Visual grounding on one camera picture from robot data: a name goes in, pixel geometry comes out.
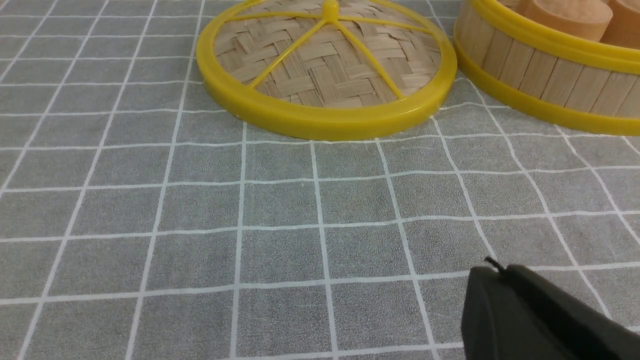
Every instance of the bamboo steamer basket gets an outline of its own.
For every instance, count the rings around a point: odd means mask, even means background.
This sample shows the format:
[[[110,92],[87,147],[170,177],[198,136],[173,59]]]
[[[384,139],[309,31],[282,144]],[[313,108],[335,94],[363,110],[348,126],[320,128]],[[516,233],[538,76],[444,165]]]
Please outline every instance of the bamboo steamer basket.
[[[540,120],[640,136],[640,51],[547,28],[497,0],[463,0],[454,30],[461,70]]]
[[[362,140],[427,120],[457,63],[449,39],[386,0],[250,0],[202,31],[196,60],[211,97],[282,135]]]

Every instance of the yellow plastic spoke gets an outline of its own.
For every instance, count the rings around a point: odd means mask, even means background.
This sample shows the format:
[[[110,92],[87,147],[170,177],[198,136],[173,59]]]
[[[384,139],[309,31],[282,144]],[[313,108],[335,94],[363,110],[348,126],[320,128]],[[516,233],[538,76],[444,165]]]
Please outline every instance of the yellow plastic spoke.
[[[420,31],[421,33],[425,33],[425,34],[431,34],[431,32],[426,28],[421,28],[420,26],[413,26],[413,25],[403,24],[402,22],[395,22],[395,21],[389,21],[389,20],[370,19],[368,17],[355,17],[355,16],[340,16],[338,17],[338,20],[353,21],[353,22],[369,22],[371,24],[388,25],[388,26],[394,26],[396,28],[403,28],[407,30]]]
[[[273,12],[273,13],[251,13],[251,14],[248,14],[248,15],[234,16],[234,17],[230,18],[229,21],[258,19],[259,17],[276,17],[276,16],[303,17],[303,18],[306,18],[306,19],[320,19],[320,18],[322,18],[322,15],[320,15],[318,13]]]
[[[310,28],[306,33],[304,33],[304,35],[299,37],[299,39],[297,39],[293,44],[291,44],[291,46],[289,46],[285,51],[283,51],[282,54],[280,54],[277,59],[273,60],[273,62],[270,63],[269,66],[267,66],[267,68],[260,73],[260,75],[258,75],[255,79],[253,79],[253,81],[249,84],[249,87],[255,88],[256,86],[258,86],[258,84],[262,82],[262,80],[264,80],[264,78],[266,78],[267,75],[269,75],[269,73],[279,63],[281,63],[282,60],[284,60],[284,58],[287,57],[287,55],[291,54],[291,52],[297,49],[303,42],[307,41],[314,33],[316,33],[316,31],[322,28],[326,23],[327,23],[326,20],[324,19],[320,20],[316,25],[314,25],[313,28]]]
[[[385,68],[383,68],[382,65],[380,65],[380,63],[377,61],[375,56],[373,56],[373,54],[360,41],[360,39],[358,39],[352,32],[349,31],[349,29],[345,28],[344,25],[342,25],[341,23],[336,21],[333,24],[336,27],[338,27],[338,29],[344,34],[344,36],[349,40],[349,42],[351,42],[351,45],[353,45],[353,47],[356,47],[358,50],[360,50],[362,54],[367,58],[367,60],[369,60],[373,68],[376,69],[378,74],[380,74],[380,76],[385,80],[385,82],[387,83],[389,88],[391,88],[391,91],[393,91],[393,93],[396,95],[398,100],[404,99],[404,95],[402,94],[400,89],[398,89],[398,87],[393,82],[393,80],[391,80],[391,77],[389,76],[389,74],[387,74],[387,71],[385,71]]]

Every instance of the fabric surface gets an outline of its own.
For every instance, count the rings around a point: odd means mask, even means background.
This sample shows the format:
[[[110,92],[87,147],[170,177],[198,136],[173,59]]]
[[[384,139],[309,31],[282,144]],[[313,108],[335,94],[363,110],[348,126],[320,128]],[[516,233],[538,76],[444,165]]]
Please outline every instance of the fabric surface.
[[[460,7],[400,3],[449,35]],[[193,61],[233,4],[0,8],[0,359],[463,359],[487,255],[640,331],[640,138],[533,120],[461,74],[404,133],[274,135]]]

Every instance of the white grid line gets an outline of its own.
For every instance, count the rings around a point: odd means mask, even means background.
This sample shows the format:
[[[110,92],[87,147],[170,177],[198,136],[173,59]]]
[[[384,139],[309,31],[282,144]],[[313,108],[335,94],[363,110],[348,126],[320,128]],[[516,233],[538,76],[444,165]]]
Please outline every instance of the white grid line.
[[[107,7],[108,3],[109,3],[108,0],[104,1],[104,4],[102,5],[102,8],[100,9],[100,13],[102,13],[104,11],[104,9]],[[49,9],[49,13],[51,13],[53,8],[57,4],[58,4],[58,0],[54,0],[51,8]],[[88,35],[91,34],[93,29],[95,29],[95,25],[97,23],[98,23],[98,17],[95,18],[94,22],[91,25],[91,28],[87,32],[87,37],[84,38],[84,40],[82,41],[82,44],[80,45],[80,48],[77,50],[76,57],[79,56],[80,53],[82,52],[82,50],[84,49],[84,46],[86,45],[86,43],[87,43],[87,41],[89,39]],[[71,62],[71,64],[69,64],[69,67],[67,69],[67,72],[65,73],[64,78],[62,79],[60,85],[58,86],[58,88],[54,92],[53,96],[51,97],[51,100],[49,101],[49,104],[47,105],[47,109],[45,110],[44,115],[42,115],[42,117],[40,117],[40,120],[38,121],[38,124],[36,125],[36,127],[34,128],[31,136],[29,137],[29,140],[26,143],[26,147],[29,146],[29,144],[33,141],[33,139],[35,138],[36,134],[38,133],[38,130],[40,129],[40,126],[42,125],[42,122],[46,118],[46,114],[51,109],[51,106],[53,106],[56,98],[58,97],[58,94],[60,93],[60,89],[62,89],[62,85],[65,83],[65,81],[69,77],[69,74],[71,74],[71,70],[73,69],[75,64],[76,64],[76,59],[74,59]],[[103,136],[103,143],[104,143],[104,138],[105,137],[106,137],[106,130],[105,130],[105,134]],[[93,158],[93,162],[92,162],[92,165],[91,165],[92,167],[89,170],[89,174],[87,174],[86,179],[84,180],[84,185],[85,186],[89,185],[89,180],[91,179],[92,170],[95,169],[95,164],[96,164],[96,162],[98,160],[97,159],[97,155],[98,155],[99,152],[100,151],[97,150],[96,151],[96,155]],[[20,153],[20,156],[18,157],[18,160],[16,160],[12,171],[9,173],[9,176],[7,176],[2,188],[0,189],[0,198],[2,197],[2,191],[6,189],[7,185],[11,181],[11,178],[13,177],[13,175],[16,172],[16,170],[20,166],[20,163],[21,163],[22,159],[24,159],[25,153],[26,153],[26,150],[24,150],[24,151],[22,151]],[[73,228],[74,222],[76,220],[77,212],[79,211],[80,204],[82,203],[82,198],[83,198],[83,191],[80,192],[80,195],[79,195],[78,200],[76,202],[76,206],[74,208],[74,212],[72,213],[71,219],[69,220],[69,223],[67,224],[67,229],[65,230],[65,236],[68,236],[68,235],[71,234],[71,229]],[[67,244],[67,239],[64,239],[64,240],[62,240],[60,242],[60,246],[58,247],[58,251],[56,253],[56,257],[54,258],[54,261],[53,261],[53,264],[51,266],[51,269],[49,270],[49,275],[47,276],[47,281],[45,283],[44,289],[42,290],[42,297],[46,297],[46,296],[49,295],[49,290],[51,289],[51,285],[53,284],[53,278],[54,278],[54,276],[56,274],[56,270],[58,269],[58,265],[60,264],[60,261],[62,259],[62,254],[64,253],[66,244]],[[20,352],[18,354],[18,360],[23,360],[24,357],[26,356],[27,349],[29,348],[29,344],[31,343],[31,339],[33,337],[33,333],[35,332],[35,328],[36,328],[36,325],[38,323],[38,320],[40,319],[40,314],[42,313],[42,308],[43,307],[44,307],[44,302],[42,302],[42,301],[38,302],[38,305],[36,306],[36,309],[35,309],[35,311],[33,313],[33,317],[31,319],[31,322],[29,323],[29,328],[27,329],[27,334],[25,335],[24,341],[22,342],[22,346],[21,346]]]
[[[391,203],[394,207],[394,213],[396,215],[396,221],[398,224],[398,231],[400,232],[400,239],[402,240],[404,256],[406,257],[406,262],[409,268],[409,273],[411,274],[411,280],[413,283],[413,290],[415,291],[416,300],[418,302],[418,307],[420,309],[420,314],[422,315],[422,323],[424,324],[424,330],[427,334],[427,340],[429,344],[435,344],[436,341],[433,337],[433,331],[431,330],[431,322],[429,321],[429,314],[427,313],[427,307],[424,303],[424,297],[422,296],[422,291],[420,290],[420,283],[418,282],[418,275],[415,271],[415,267],[413,266],[413,259],[411,256],[411,250],[409,249],[409,241],[406,237],[406,232],[404,230],[404,223],[402,221],[402,214],[400,214],[400,207],[398,205],[396,191],[394,190],[394,184],[389,176],[389,165],[387,163],[387,157],[385,156],[385,152],[382,149],[382,144],[379,142],[376,144],[378,148],[378,152],[380,153],[380,160],[382,161],[382,167],[385,170],[385,175],[387,179],[387,186],[389,189],[389,195],[391,196]],[[440,354],[438,354],[438,350],[436,348],[431,348],[431,355],[434,360],[440,360]]]
[[[314,175],[314,190],[316,194],[316,211],[318,217],[318,230],[320,233],[320,248],[322,252],[322,264],[325,281],[331,279],[329,273],[329,255],[326,248],[326,232],[324,231],[324,216],[322,209],[322,197],[320,195],[320,182],[318,180],[318,166],[316,160],[316,147],[313,142],[309,145],[311,150],[311,164]],[[325,284],[324,291],[326,293],[326,310],[329,318],[329,333],[331,337],[331,351],[333,353],[333,360],[338,360],[338,337],[337,329],[335,326],[335,314],[333,312],[333,294],[331,285]]]
[[[154,0],[153,5],[151,6],[151,13],[149,14],[149,18],[147,19],[147,23],[145,24],[145,29],[142,32],[142,36],[140,36],[140,41],[138,42],[138,48],[136,49],[136,52],[134,54],[134,60],[131,62],[131,67],[129,69],[129,72],[127,73],[127,77],[125,79],[125,82],[127,81],[127,79],[129,78],[129,74],[131,73],[131,69],[133,68],[133,63],[135,62],[135,56],[138,53],[138,51],[140,50],[140,47],[142,45],[142,38],[144,37],[148,25],[151,21],[152,18],[152,14],[154,12],[154,10],[156,9],[156,5],[157,5],[157,0]],[[202,10],[204,9],[204,0],[201,1],[200,3],[200,14],[202,14]],[[200,28],[200,19],[201,17],[198,17],[198,25],[196,27],[196,34],[193,37],[193,43],[191,44],[191,53],[190,53],[190,59],[189,59],[189,64],[187,65],[187,71],[186,74],[184,75],[184,84],[182,86],[182,94],[180,96],[180,105],[178,107],[178,114],[176,116],[175,119],[175,124],[173,127],[173,135],[172,135],[172,141],[171,141],[171,147],[169,148],[169,156],[167,158],[166,161],[166,165],[165,165],[165,170],[164,170],[164,180],[163,180],[163,184],[162,187],[160,189],[160,196],[158,199],[158,205],[157,205],[157,209],[156,209],[156,219],[154,222],[154,232],[157,232],[160,226],[160,221],[162,219],[162,210],[163,210],[163,206],[164,206],[164,196],[166,195],[166,188],[167,188],[167,184],[169,183],[169,175],[171,174],[171,167],[172,167],[172,163],[173,163],[173,155],[175,153],[175,143],[177,142],[178,139],[178,130],[180,129],[180,122],[182,120],[182,109],[184,109],[184,103],[185,103],[185,99],[187,96],[187,87],[189,86],[189,77],[191,76],[191,70],[193,68],[193,58],[195,56],[195,49],[196,49],[196,44],[198,41],[198,37],[197,37],[197,29]],[[152,236],[150,241],[149,241],[149,248],[147,250],[147,258],[145,260],[145,267],[142,273],[142,280],[140,281],[140,292],[143,292],[147,289],[147,281],[149,278],[149,272],[151,270],[151,262],[153,259],[153,255],[154,255],[154,249],[156,247],[156,236]],[[142,306],[144,303],[144,297],[140,296],[138,297],[138,300],[136,302],[136,309],[134,311],[133,314],[133,321],[131,324],[131,332],[129,334],[129,343],[127,344],[127,352],[125,355],[125,360],[131,360],[131,358],[133,357],[133,350],[135,347],[135,343],[136,343],[136,335],[138,334],[138,326],[140,324],[140,316],[142,314]]]
[[[560,128],[557,125],[556,125],[556,128],[558,129],[558,131],[560,131],[560,133],[564,134],[564,131],[562,130],[562,128]],[[631,236],[635,239],[638,245],[640,245],[640,238],[638,238],[638,235],[636,234],[636,232],[633,230],[633,228],[631,228],[631,225],[629,225],[629,222],[627,222],[627,219],[625,219],[625,217],[622,216],[622,214],[620,213],[620,208],[618,207],[616,202],[613,200],[613,196],[611,195],[611,192],[607,188],[607,185],[605,185],[604,180],[602,180],[602,177],[600,177],[600,174],[598,174],[598,172],[591,166],[591,164],[587,162],[587,160],[582,155],[578,154],[578,151],[575,149],[573,144],[571,144],[571,141],[569,141],[567,137],[564,138],[564,141],[566,142],[567,146],[569,146],[569,149],[571,149],[573,154],[576,155],[576,157],[580,159],[580,161],[589,168],[589,170],[596,177],[596,179],[598,179],[598,182],[600,183],[602,190],[607,195],[607,198],[609,199],[609,203],[611,203],[611,206],[613,207],[613,210],[618,215],[618,218],[620,219],[620,221],[622,221],[622,224],[625,226],[625,229],[627,229],[629,234],[631,234]],[[631,143],[627,142],[627,144],[631,146],[631,149],[633,150],[636,149],[635,147],[633,147],[633,145],[631,145]]]
[[[535,272],[574,272],[574,271],[597,271],[597,270],[615,270],[622,268],[640,268],[640,261],[632,261],[628,263],[611,263],[598,265],[582,265],[582,266],[528,266]],[[285,281],[285,282],[240,282],[239,284],[228,284],[222,286],[214,286],[209,288],[175,288],[161,290],[146,291],[130,291],[122,293],[95,293],[82,295],[55,295],[46,297],[25,297],[14,299],[0,299],[0,306],[5,305],[21,305],[21,304],[37,304],[39,302],[70,302],[70,301],[94,301],[94,300],[113,300],[113,299],[135,299],[139,297],[158,297],[170,295],[194,295],[219,293],[223,291],[234,291],[236,287],[240,289],[283,289],[283,288],[304,288],[309,286],[331,286],[339,284],[373,284],[397,281],[418,281],[438,280],[438,279],[459,279],[468,277],[469,271],[444,272],[432,274],[417,275],[394,275],[383,277],[345,277],[333,279],[315,279],[306,281]]]
[[[4,7],[10,2],[11,0],[4,0],[2,3],[0,3],[0,12],[2,12],[4,10]]]
[[[17,57],[18,60],[73,60],[73,58],[64,58],[64,57],[59,57],[59,58],[21,58],[21,57]],[[188,59],[189,56],[184,56],[184,55],[175,55],[175,56],[139,56],[136,59],[137,60],[156,60],[156,59]],[[0,58],[0,61],[11,61],[14,58]],[[129,60],[131,61],[131,57],[130,56],[105,56],[105,57],[94,57],[94,56],[85,56],[85,57],[79,57],[78,60]]]
[[[636,152],[636,154],[640,155],[640,150],[636,149],[636,147],[634,146],[634,144],[632,144],[629,139],[626,136],[622,136],[622,140],[624,140],[627,145],[629,145],[629,147]]]
[[[10,15],[10,14],[0,15],[0,19],[2,19],[2,18],[10,18],[10,17],[25,18],[25,19],[40,19],[40,18],[42,18],[42,16],[39,16],[39,15]],[[154,15],[153,16],[154,19],[179,19],[179,18],[189,18],[189,17],[197,19],[198,15]],[[95,16],[94,15],[51,15],[51,16],[48,16],[48,18],[51,18],[51,19],[94,19]],[[131,16],[101,15],[100,18],[101,19],[146,19],[147,16],[146,15],[131,15]]]
[[[7,0],[7,2],[3,5],[6,6],[8,3],[10,2],[10,0]],[[44,24],[45,20],[47,20],[47,17],[51,14],[51,12],[53,11],[53,8],[56,7],[56,4],[58,4],[58,0],[54,0],[53,3],[51,3],[51,7],[49,8],[49,10],[47,11],[47,13],[42,17],[42,20],[40,20],[40,22],[38,23],[38,26],[36,26],[35,29],[33,29],[33,31],[31,32],[31,36],[27,37],[27,40],[24,41],[24,44],[22,45],[22,47],[20,48],[20,50],[18,50],[18,53],[15,55],[15,57],[7,59],[10,60],[11,62],[9,63],[9,65],[7,65],[6,69],[3,71],[2,75],[0,75],[0,83],[3,82],[4,77],[7,75],[7,73],[9,73],[9,70],[11,70],[11,68],[13,67],[13,65],[15,64],[15,62],[18,60],[18,57],[24,53],[24,51],[27,49],[27,46],[29,46],[29,43],[31,42],[31,39],[36,35],[36,33],[38,32],[38,30],[40,30],[40,28],[42,27],[42,24]]]
[[[359,355],[378,355],[389,352],[411,352],[433,349],[452,349],[463,348],[462,343],[444,343],[435,345],[399,345],[394,347],[367,348],[356,350],[339,350],[335,354],[337,356],[359,356]],[[317,359],[319,357],[331,357],[333,352],[310,352],[306,354],[282,354],[277,356],[260,356],[260,357],[238,357],[238,360],[297,360],[297,359]]]
[[[196,84],[196,85],[204,84],[202,81],[187,81],[187,82],[189,84]],[[182,84],[182,83],[184,83],[183,80],[131,81],[130,83],[127,83],[127,85],[168,85],[168,84]],[[42,83],[42,84],[40,83],[21,83],[21,84],[3,83],[3,84],[0,84],[0,88],[20,88],[20,87],[29,87],[29,86],[59,86],[59,85],[60,84],[56,84],[56,83]],[[64,86],[122,86],[122,83],[65,83]]]
[[[0,38],[76,38],[82,39],[86,35],[0,35]],[[145,38],[186,38],[193,35],[186,34],[149,34]],[[91,35],[89,38],[140,38],[140,35]]]
[[[493,258],[493,259],[497,259],[497,256],[495,254],[495,251],[493,250],[493,247],[491,246],[491,244],[489,243],[489,240],[487,240],[486,236],[484,235],[484,231],[482,230],[482,226],[480,226],[480,221],[478,220],[477,217],[477,213],[474,209],[474,205],[471,201],[471,196],[469,195],[469,190],[467,189],[467,187],[465,186],[465,180],[462,178],[462,173],[460,172],[460,170],[458,169],[458,166],[456,165],[455,161],[453,161],[453,157],[451,157],[451,152],[449,151],[449,146],[447,145],[447,140],[445,138],[442,138],[442,132],[440,130],[440,126],[438,126],[438,122],[436,121],[436,119],[432,116],[431,120],[433,121],[433,125],[436,128],[436,131],[438,131],[438,135],[441,136],[442,139],[442,147],[444,148],[444,152],[447,156],[447,159],[449,160],[449,163],[451,164],[451,167],[453,168],[453,172],[456,174],[456,177],[458,178],[458,182],[460,183],[460,187],[462,188],[462,192],[465,196],[465,201],[467,202],[467,207],[469,208],[469,213],[471,214],[471,217],[474,219],[474,225],[476,227],[476,230],[478,231],[478,235],[480,235],[480,239],[482,239],[484,246],[486,247],[487,251],[489,252],[489,255]]]
[[[600,170],[610,170],[610,169],[639,169],[639,167],[600,167]],[[314,181],[319,181],[321,183],[330,183],[330,182],[338,182],[338,181],[368,181],[368,180],[377,180],[377,179],[385,179],[389,177],[401,177],[401,176],[412,176],[412,175],[459,175],[459,174],[476,174],[476,175],[498,175],[498,176],[513,176],[513,175],[523,175],[530,173],[538,173],[538,174],[565,174],[570,172],[581,172],[581,171],[589,171],[588,168],[576,168],[569,170],[515,170],[509,172],[499,172],[499,171],[485,171],[485,170],[411,170],[405,172],[397,172],[389,175],[373,175],[373,176],[363,176],[363,177],[324,177],[320,179],[313,179],[307,177],[299,177],[296,179],[279,179],[279,180],[237,180],[237,181],[225,181],[225,182],[215,182],[215,181],[176,181],[167,183],[167,186],[231,186],[231,185],[239,185],[243,183],[248,184],[262,184],[262,185],[273,185],[273,184],[291,184],[291,183],[310,183]],[[122,184],[122,185],[89,185],[89,186],[53,186],[47,188],[8,188],[4,190],[4,193],[31,193],[31,192],[70,192],[70,191],[78,191],[82,189],[87,190],[123,190],[123,189],[147,189],[147,188],[160,188],[163,186],[163,183],[154,183],[154,184]]]
[[[640,215],[640,210],[632,211],[620,211],[622,215]],[[557,217],[570,217],[570,216],[587,216],[597,217],[605,215],[615,215],[615,211],[568,211],[566,213],[540,213],[540,214],[528,214],[528,215],[495,215],[488,217],[454,217],[443,215],[424,215],[410,218],[402,218],[400,220],[388,220],[381,222],[354,222],[354,223],[342,223],[342,224],[324,224],[324,227],[331,228],[346,228],[346,227],[366,227],[366,226],[387,226],[398,224],[399,222],[408,223],[421,220],[452,220],[452,221],[496,221],[496,220],[524,220],[532,218],[557,218]],[[279,231],[279,230],[299,230],[299,229],[317,229],[317,224],[301,224],[301,225],[283,225],[283,226],[251,226],[244,225],[244,230],[256,230],[256,231]],[[65,238],[68,240],[91,240],[91,239],[116,239],[116,238],[130,238],[141,236],[168,236],[168,235],[189,235],[189,234],[214,234],[223,233],[225,231],[237,231],[237,227],[219,227],[215,229],[192,229],[192,230],[167,230],[158,232],[140,232],[140,233],[119,233],[119,234],[84,234],[84,235],[70,235],[70,236],[46,236],[46,237],[29,237],[29,238],[0,238],[0,243],[14,243],[14,242],[41,242],[41,241],[60,241]]]
[[[478,90],[478,88],[477,88],[477,86],[475,84],[472,84],[472,85],[473,85],[474,89],[476,90],[478,96],[480,96],[480,99],[482,100],[482,102],[484,102],[484,97],[480,94],[480,90]],[[500,133],[503,134],[504,139],[507,142],[507,146],[509,147],[509,152],[511,153],[511,157],[516,162],[516,164],[518,165],[520,170],[525,170],[525,167],[522,165],[522,163],[520,162],[520,160],[516,156],[515,149],[513,147],[513,144],[511,143],[511,139],[509,139],[509,137],[506,135],[506,133],[502,129],[502,126],[500,126],[500,123],[498,122],[498,120],[493,115],[491,109],[486,108],[486,111],[489,113],[489,116],[493,120],[493,123],[496,125],[496,127],[498,127],[498,130],[500,131]],[[543,209],[545,211],[545,214],[548,215],[547,219],[551,223],[551,227],[553,228],[554,232],[556,233],[556,235],[558,237],[558,240],[560,241],[560,244],[562,245],[564,251],[566,252],[567,256],[569,257],[569,260],[572,262],[572,264],[574,266],[578,266],[579,264],[578,264],[577,260],[575,259],[575,257],[573,256],[573,253],[571,252],[571,249],[569,248],[569,246],[567,245],[566,241],[564,240],[564,235],[562,235],[562,232],[560,231],[560,228],[558,228],[558,226],[556,224],[556,220],[554,219],[553,216],[551,216],[551,211],[549,210],[549,207],[547,206],[547,201],[545,200],[545,198],[544,198],[544,196],[542,194],[542,191],[538,187],[538,184],[536,184],[536,181],[533,179],[533,177],[531,176],[530,173],[526,172],[524,174],[524,176],[527,177],[527,179],[531,183],[531,186],[533,186],[534,190],[538,194],[538,198],[540,199],[540,202],[542,203],[542,207],[543,207]],[[578,273],[580,274],[580,277],[584,281],[584,284],[589,288],[589,290],[591,290],[593,296],[598,301],[598,304],[600,305],[600,308],[602,309],[602,313],[606,317],[611,319],[612,317],[611,317],[611,313],[609,312],[609,309],[607,309],[607,306],[605,305],[604,301],[602,300],[602,297],[600,296],[600,294],[598,293],[596,288],[591,284],[591,282],[587,278],[587,275],[585,275],[585,273],[582,270],[578,270]]]
[[[247,123],[243,122],[242,130],[242,151],[240,165],[240,186],[238,189],[238,222],[236,234],[236,262],[234,270],[234,300],[231,309],[231,340],[229,355],[232,359],[236,358],[237,351],[237,335],[238,335],[238,317],[240,315],[240,275],[242,271],[242,241],[244,226],[244,179],[246,177],[246,131]]]

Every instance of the bamboo steamer lid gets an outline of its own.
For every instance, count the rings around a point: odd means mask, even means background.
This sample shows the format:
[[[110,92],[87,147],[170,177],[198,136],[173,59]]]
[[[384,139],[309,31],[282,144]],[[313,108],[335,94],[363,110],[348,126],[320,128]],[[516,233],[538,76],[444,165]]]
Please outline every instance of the bamboo steamer lid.
[[[269,131],[363,140],[429,119],[458,62],[447,35],[387,0],[248,0],[202,30],[211,97]]]
[[[640,0],[610,0],[609,7],[613,18],[602,42],[640,49]]]
[[[613,16],[601,0],[529,0],[525,16],[575,37],[600,41]]]
[[[321,14],[323,0],[265,1],[240,12]],[[358,18],[389,20],[419,27],[414,20],[368,0],[339,1],[340,23],[375,57],[397,87],[393,89],[360,49],[335,25],[319,28],[263,78],[265,69],[318,24],[304,17],[257,17],[224,24],[214,53],[236,80],[270,97],[318,108],[361,108],[399,100],[429,83],[440,66],[440,51],[427,33]]]

